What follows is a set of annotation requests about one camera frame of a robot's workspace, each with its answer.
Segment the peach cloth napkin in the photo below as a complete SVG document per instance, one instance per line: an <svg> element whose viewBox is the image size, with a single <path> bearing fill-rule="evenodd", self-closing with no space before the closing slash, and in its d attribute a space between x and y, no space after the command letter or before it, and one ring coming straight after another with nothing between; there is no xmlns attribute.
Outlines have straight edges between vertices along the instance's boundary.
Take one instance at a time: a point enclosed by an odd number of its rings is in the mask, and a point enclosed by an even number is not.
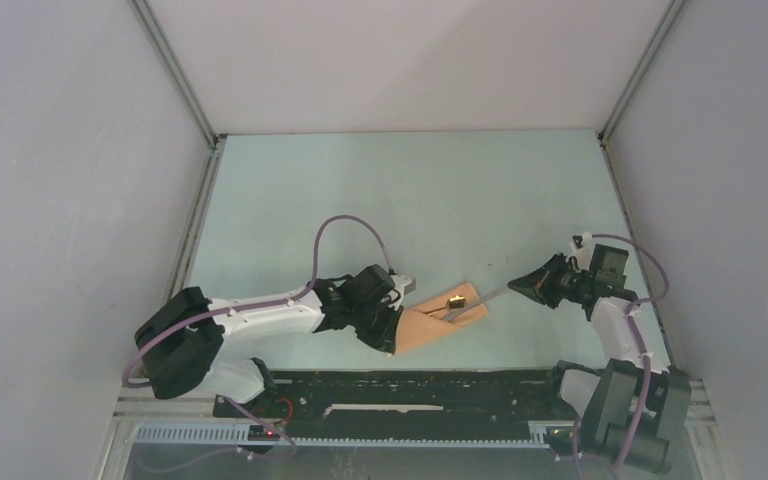
<svg viewBox="0 0 768 480"><path fill-rule="evenodd" d="M447 299L456 295L464 296L467 301L480 297L471 282L464 282L442 294L405 309L400 316L396 328L395 351L393 355L402 355L427 346L478 322L479 320L466 326L459 326L442 320L442 317L449 312L442 311L431 315L425 314L426 311L442 307Z"/></svg>

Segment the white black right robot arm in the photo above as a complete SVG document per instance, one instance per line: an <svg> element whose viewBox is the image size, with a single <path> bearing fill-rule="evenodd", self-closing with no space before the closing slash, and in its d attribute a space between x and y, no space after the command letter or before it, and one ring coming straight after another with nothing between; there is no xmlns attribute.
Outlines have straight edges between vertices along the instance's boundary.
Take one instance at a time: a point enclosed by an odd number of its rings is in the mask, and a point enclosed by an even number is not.
<svg viewBox="0 0 768 480"><path fill-rule="evenodd" d="M628 257L626 250L596 245L581 268L576 257L558 253L507 286L550 309L564 301L580 305L601 342L603 369L560 361L555 382L541 392L551 416L577 414L575 450L664 474L672 467L671 449L682 435L691 388L656 359L629 318L638 296L625 286Z"/></svg>

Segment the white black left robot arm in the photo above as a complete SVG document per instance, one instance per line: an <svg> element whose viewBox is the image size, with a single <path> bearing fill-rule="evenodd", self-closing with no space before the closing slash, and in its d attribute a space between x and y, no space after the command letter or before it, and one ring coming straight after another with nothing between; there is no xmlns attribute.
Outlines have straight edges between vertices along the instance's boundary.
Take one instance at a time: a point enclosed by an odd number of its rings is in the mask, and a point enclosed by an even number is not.
<svg viewBox="0 0 768 480"><path fill-rule="evenodd" d="M263 360L246 355L248 347L281 334L350 328L366 346L391 354L403 300L414 288L413 278L377 265L247 300L208 298L200 288L187 287L137 330L137 356L125 367L122 383L148 388L159 400L209 392L264 416L276 403L274 381Z"/></svg>

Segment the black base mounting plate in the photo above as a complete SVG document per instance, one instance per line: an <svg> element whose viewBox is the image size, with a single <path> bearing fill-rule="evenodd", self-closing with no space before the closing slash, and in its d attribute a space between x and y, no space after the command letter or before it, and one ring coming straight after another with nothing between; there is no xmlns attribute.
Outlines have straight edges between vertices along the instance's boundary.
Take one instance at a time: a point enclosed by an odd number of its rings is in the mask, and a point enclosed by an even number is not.
<svg viewBox="0 0 768 480"><path fill-rule="evenodd" d="M527 441L575 417L553 370L277 371L244 406L294 439Z"/></svg>

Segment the aluminium frame rail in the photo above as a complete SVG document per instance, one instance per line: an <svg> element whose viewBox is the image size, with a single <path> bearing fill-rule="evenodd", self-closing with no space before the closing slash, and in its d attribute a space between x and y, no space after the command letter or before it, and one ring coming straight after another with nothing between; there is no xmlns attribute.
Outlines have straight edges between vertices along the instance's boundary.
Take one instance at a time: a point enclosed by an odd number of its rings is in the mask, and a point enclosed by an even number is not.
<svg viewBox="0 0 768 480"><path fill-rule="evenodd" d="M708 393L702 380L690 382L690 405L687 425L714 425L716 423Z"/></svg>

